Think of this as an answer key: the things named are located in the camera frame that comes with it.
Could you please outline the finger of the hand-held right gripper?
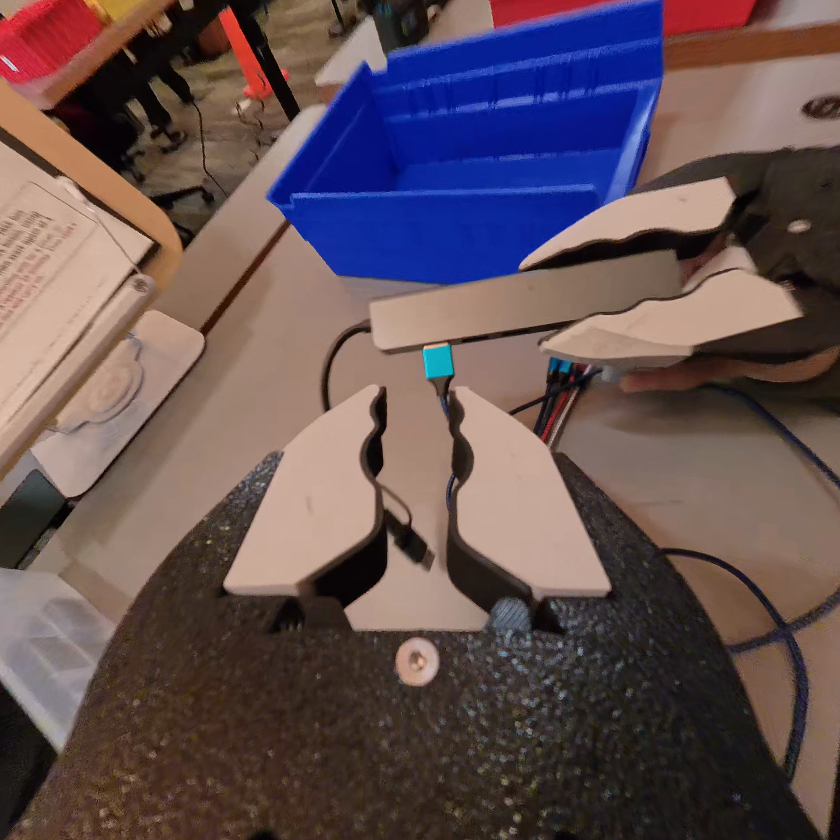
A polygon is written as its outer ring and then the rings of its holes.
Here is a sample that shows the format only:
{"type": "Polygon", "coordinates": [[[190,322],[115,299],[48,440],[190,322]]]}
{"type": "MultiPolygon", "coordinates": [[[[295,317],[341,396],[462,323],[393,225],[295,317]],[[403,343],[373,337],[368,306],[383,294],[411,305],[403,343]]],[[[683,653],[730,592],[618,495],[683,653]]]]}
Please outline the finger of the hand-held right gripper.
{"type": "Polygon", "coordinates": [[[520,271],[674,250],[698,254],[719,235],[737,196],[725,177],[635,193],[603,205],[533,250],[520,271]]]}
{"type": "Polygon", "coordinates": [[[729,246],[670,299],[599,313],[539,342],[543,354],[612,373],[664,369],[700,346],[803,317],[781,285],[761,277],[749,252],[729,246]]]}

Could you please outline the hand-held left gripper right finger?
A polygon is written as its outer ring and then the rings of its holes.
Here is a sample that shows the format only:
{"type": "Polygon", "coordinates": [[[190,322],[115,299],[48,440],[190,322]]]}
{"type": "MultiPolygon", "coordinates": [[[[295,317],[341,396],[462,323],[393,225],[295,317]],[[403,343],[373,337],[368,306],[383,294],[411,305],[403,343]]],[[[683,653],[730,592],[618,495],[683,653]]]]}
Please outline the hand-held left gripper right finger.
{"type": "Polygon", "coordinates": [[[449,394],[448,422],[446,568],[455,588],[486,613],[504,599],[534,613],[555,598],[607,596],[612,583],[542,440],[462,385],[449,394]]]}

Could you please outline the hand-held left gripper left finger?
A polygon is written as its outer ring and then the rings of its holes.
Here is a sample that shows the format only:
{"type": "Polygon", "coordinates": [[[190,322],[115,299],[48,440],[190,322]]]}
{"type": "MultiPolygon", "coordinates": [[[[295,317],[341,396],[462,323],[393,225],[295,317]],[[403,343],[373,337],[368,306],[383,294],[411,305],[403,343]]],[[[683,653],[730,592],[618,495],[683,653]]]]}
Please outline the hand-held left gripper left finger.
{"type": "Polygon", "coordinates": [[[347,607],[387,565],[386,390],[368,385],[283,449],[224,579],[230,595],[330,597],[347,607]]]}

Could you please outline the grey USB hub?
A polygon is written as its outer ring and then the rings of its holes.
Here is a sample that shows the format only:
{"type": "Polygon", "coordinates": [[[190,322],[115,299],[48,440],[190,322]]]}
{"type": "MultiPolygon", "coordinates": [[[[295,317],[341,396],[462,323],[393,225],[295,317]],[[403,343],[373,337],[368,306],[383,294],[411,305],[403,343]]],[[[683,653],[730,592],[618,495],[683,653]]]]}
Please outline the grey USB hub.
{"type": "Polygon", "coordinates": [[[376,349],[386,354],[437,343],[469,343],[544,333],[592,314],[680,294],[683,271],[672,250],[528,270],[371,302],[376,349]]]}

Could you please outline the blue plastic bin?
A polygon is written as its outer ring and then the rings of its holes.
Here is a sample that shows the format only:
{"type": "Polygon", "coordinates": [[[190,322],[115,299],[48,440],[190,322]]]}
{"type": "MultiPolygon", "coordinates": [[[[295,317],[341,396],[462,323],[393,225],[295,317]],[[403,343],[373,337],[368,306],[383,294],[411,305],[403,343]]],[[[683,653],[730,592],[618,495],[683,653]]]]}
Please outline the blue plastic bin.
{"type": "Polygon", "coordinates": [[[663,17],[608,3],[362,63],[266,199],[339,276],[512,274],[634,189],[663,17]]]}

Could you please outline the clear plastic bin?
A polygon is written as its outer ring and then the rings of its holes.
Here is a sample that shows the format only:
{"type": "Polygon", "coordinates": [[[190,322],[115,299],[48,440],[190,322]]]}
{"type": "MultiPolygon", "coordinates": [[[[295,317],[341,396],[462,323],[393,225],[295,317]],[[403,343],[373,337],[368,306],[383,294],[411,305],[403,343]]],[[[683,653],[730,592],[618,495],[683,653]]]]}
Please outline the clear plastic bin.
{"type": "Polygon", "coordinates": [[[1,680],[60,753],[115,624],[59,576],[1,569],[1,680]]]}

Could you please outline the grey desk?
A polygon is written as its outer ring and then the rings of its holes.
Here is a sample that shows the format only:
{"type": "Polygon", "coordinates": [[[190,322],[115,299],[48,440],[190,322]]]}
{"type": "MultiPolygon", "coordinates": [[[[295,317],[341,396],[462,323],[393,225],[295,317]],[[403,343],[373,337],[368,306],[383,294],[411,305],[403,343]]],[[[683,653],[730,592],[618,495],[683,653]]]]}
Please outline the grey desk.
{"type": "Polygon", "coordinates": [[[838,616],[801,638],[811,729],[788,787],[770,749],[782,653],[711,652],[838,580],[838,500],[740,402],[595,385],[560,465],[615,585],[560,632],[479,629],[442,565],[392,556],[350,609],[371,630],[278,627],[223,572],[315,418],[321,357],[384,281],[340,279],[288,231],[197,367],[47,548],[135,595],[20,838],[819,838],[838,739],[838,616]]]}

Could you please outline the wood-edged desk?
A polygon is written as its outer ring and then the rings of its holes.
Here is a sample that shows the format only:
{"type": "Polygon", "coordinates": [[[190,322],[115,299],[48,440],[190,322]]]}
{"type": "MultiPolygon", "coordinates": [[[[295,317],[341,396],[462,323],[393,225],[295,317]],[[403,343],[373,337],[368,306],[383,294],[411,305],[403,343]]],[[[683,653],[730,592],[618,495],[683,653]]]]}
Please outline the wood-edged desk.
{"type": "Polygon", "coordinates": [[[669,36],[665,71],[809,59],[839,51],[839,2],[757,2],[739,28],[669,36]]]}

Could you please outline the black desk leg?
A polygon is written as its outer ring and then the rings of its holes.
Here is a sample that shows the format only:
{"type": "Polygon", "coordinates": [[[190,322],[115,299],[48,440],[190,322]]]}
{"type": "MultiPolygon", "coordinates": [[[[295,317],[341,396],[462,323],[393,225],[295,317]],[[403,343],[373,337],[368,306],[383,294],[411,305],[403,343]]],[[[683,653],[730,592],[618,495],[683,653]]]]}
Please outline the black desk leg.
{"type": "Polygon", "coordinates": [[[263,72],[262,75],[278,100],[288,122],[291,123],[301,109],[287,79],[283,76],[266,34],[256,18],[257,8],[261,4],[262,2],[257,1],[233,1],[230,3],[230,10],[245,37],[245,42],[255,54],[257,64],[263,72]]]}

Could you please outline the person's right hand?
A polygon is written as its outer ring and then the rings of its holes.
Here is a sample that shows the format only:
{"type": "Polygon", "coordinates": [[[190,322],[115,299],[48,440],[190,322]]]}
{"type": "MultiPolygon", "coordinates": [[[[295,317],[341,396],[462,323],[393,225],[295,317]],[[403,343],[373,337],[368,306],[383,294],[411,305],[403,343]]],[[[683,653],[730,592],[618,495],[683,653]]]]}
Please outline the person's right hand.
{"type": "Polygon", "coordinates": [[[684,392],[708,383],[729,382],[743,373],[735,360],[696,359],[670,367],[626,373],[618,386],[624,393],[684,392]]]}

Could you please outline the instruction sheet on stand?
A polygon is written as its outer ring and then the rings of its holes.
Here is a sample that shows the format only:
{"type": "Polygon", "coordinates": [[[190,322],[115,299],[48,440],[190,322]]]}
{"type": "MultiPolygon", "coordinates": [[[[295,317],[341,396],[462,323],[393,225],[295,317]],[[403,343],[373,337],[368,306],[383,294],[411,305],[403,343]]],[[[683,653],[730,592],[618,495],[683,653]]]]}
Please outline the instruction sheet on stand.
{"type": "Polygon", "coordinates": [[[110,212],[156,243],[124,281],[77,344],[5,425],[1,420],[2,478],[37,439],[54,431],[60,413],[131,334],[134,324],[167,288],[183,255],[173,222],[151,199],[127,183],[66,131],[2,82],[2,142],[52,175],[73,182],[90,204],[110,212]]]}

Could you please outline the printed instruction sheet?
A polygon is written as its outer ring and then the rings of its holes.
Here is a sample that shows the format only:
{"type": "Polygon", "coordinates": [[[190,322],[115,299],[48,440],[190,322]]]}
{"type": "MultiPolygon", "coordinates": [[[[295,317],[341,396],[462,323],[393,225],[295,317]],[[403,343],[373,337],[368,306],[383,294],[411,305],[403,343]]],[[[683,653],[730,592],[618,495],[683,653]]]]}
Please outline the printed instruction sheet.
{"type": "Polygon", "coordinates": [[[1,420],[7,424],[156,243],[1,144],[1,420]]]}

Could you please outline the orange traffic cone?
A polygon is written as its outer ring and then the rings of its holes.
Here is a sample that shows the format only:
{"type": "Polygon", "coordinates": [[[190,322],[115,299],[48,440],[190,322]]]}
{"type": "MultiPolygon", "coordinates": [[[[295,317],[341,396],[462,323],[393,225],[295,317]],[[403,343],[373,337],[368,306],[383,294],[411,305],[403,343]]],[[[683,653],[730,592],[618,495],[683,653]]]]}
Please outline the orange traffic cone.
{"type": "Polygon", "coordinates": [[[256,47],[248,39],[233,8],[227,7],[218,18],[245,78],[245,97],[257,102],[265,102],[274,92],[259,63],[256,47]]]}

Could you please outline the red woven basket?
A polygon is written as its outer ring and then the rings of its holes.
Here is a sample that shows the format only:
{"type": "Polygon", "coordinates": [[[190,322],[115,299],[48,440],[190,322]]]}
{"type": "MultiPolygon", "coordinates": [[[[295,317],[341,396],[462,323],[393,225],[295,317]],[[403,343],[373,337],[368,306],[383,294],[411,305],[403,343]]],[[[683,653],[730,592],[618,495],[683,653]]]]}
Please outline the red woven basket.
{"type": "Polygon", "coordinates": [[[1,76],[21,85],[49,77],[100,36],[84,1],[38,1],[1,21],[1,76]]]}

